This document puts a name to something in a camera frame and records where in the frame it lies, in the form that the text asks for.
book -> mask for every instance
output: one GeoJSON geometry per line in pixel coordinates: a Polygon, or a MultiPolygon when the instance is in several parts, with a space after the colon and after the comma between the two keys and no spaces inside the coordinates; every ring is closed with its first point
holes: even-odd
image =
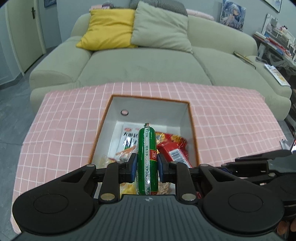
{"type": "Polygon", "coordinates": [[[262,39],[266,39],[266,36],[264,36],[262,33],[259,33],[259,32],[255,32],[254,35],[258,36],[259,38],[262,38],[262,39]]]}
{"type": "Polygon", "coordinates": [[[277,80],[277,82],[281,85],[281,86],[289,86],[291,87],[291,85],[288,83],[288,81],[286,81],[286,79],[282,76],[282,74],[276,69],[276,67],[269,65],[269,64],[264,64],[265,68],[275,77],[275,79],[277,80]]]}
{"type": "Polygon", "coordinates": [[[110,6],[102,6],[102,4],[99,4],[99,5],[95,5],[95,6],[92,6],[89,11],[91,10],[98,10],[98,9],[109,9],[110,6]]]}

yellow pillow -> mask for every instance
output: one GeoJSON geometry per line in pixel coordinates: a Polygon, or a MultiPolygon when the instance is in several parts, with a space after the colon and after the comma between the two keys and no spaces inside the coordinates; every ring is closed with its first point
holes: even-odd
{"type": "Polygon", "coordinates": [[[92,51],[135,48],[131,44],[134,19],[133,9],[92,10],[89,28],[76,47],[92,51]]]}

picture frame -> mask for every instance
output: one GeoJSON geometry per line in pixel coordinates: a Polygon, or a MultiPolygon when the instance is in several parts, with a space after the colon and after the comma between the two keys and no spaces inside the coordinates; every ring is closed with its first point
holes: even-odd
{"type": "Polygon", "coordinates": [[[44,0],[44,7],[49,7],[57,3],[57,0],[44,0]]]}
{"type": "Polygon", "coordinates": [[[230,0],[223,0],[220,23],[243,31],[246,8],[230,0]]]}
{"type": "Polygon", "coordinates": [[[264,0],[270,6],[272,6],[277,12],[281,11],[281,3],[283,0],[264,0]]]}

white door frame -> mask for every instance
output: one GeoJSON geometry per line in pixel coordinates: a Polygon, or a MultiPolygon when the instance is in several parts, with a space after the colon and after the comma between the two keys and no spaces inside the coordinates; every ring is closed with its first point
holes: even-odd
{"type": "MultiPolygon", "coordinates": [[[[37,31],[38,31],[38,37],[39,37],[39,41],[41,44],[41,48],[42,48],[42,52],[43,54],[46,54],[46,48],[45,48],[45,42],[43,39],[43,33],[42,33],[42,27],[41,27],[41,21],[40,21],[40,15],[39,15],[39,2],[37,0],[34,0],[34,9],[36,11],[35,13],[35,18],[36,18],[36,23],[37,23],[37,31]]],[[[8,35],[9,35],[9,40],[10,40],[10,44],[12,47],[12,51],[13,54],[15,56],[15,60],[17,62],[17,65],[22,73],[22,75],[25,75],[24,70],[22,69],[19,59],[17,57],[16,51],[15,51],[15,46],[12,40],[12,35],[11,35],[11,31],[10,31],[10,25],[9,25],[9,18],[8,18],[8,7],[7,5],[5,5],[5,19],[6,19],[6,25],[7,25],[7,30],[8,30],[8,35]]]]}

gray pillow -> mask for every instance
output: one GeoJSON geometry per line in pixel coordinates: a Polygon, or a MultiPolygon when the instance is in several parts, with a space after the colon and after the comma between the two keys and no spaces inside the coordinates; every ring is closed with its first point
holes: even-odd
{"type": "Polygon", "coordinates": [[[192,52],[187,26],[188,17],[140,1],[135,12],[131,44],[192,52]]]}
{"type": "Polygon", "coordinates": [[[164,10],[188,16],[184,5],[175,0],[131,0],[129,8],[136,9],[139,1],[147,3],[150,6],[159,7],[164,10]]]}

